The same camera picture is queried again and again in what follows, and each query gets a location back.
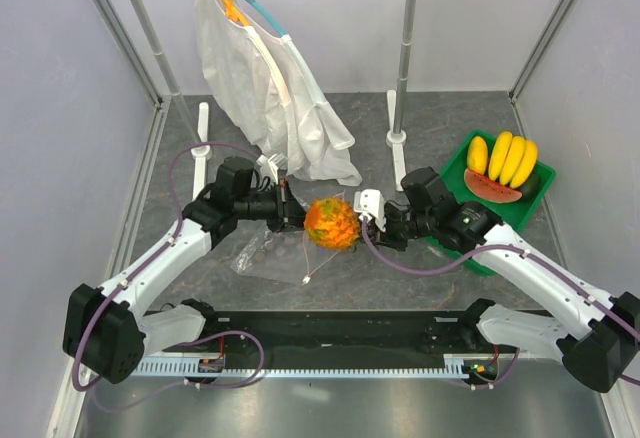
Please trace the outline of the clear zip top bag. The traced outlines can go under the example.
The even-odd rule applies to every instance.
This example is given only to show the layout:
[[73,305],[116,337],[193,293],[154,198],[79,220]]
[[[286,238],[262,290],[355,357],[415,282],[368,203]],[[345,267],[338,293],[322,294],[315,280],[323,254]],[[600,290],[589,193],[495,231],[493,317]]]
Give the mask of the clear zip top bag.
[[[327,197],[338,197],[349,203],[343,194]],[[274,233],[264,227],[236,256],[231,269],[241,276],[303,286],[332,259],[354,249],[356,243],[345,250],[329,250],[313,243],[304,228],[301,231]]]

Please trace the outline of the toy pineapple orange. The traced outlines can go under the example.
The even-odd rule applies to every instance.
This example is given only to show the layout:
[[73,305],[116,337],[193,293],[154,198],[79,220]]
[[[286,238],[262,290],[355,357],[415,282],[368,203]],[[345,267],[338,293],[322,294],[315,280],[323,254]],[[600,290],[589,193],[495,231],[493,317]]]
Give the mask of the toy pineapple orange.
[[314,201],[306,212],[304,229],[316,245],[338,251],[353,246],[361,233],[353,208],[338,197]]

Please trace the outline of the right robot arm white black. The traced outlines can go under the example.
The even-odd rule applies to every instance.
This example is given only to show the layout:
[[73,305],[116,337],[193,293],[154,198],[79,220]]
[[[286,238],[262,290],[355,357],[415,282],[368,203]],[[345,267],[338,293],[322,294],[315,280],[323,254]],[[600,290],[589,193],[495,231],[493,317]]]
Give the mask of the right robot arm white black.
[[506,221],[477,201],[460,202],[430,167],[401,181],[408,204],[399,207],[378,190],[359,193],[362,237],[376,257],[380,247],[404,250],[432,237],[459,253],[457,267],[474,261],[506,278],[545,310],[540,316],[478,299],[458,326],[467,350],[506,345],[561,363],[587,388],[607,393],[639,352],[639,299],[598,288],[527,243]]

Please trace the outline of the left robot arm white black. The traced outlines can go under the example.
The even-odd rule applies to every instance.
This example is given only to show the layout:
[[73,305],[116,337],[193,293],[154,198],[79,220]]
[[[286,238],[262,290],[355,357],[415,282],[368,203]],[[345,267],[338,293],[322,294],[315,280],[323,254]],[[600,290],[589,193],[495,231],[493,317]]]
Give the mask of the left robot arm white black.
[[128,268],[97,287],[79,285],[70,295],[63,351],[73,359],[73,386],[82,367],[118,384],[140,361],[189,343],[208,351],[219,327],[191,303],[153,313],[156,298],[188,267],[206,256],[242,221],[261,221],[272,232],[302,229],[306,211],[293,196],[281,154],[256,161],[228,157],[213,182],[181,208],[167,233]]

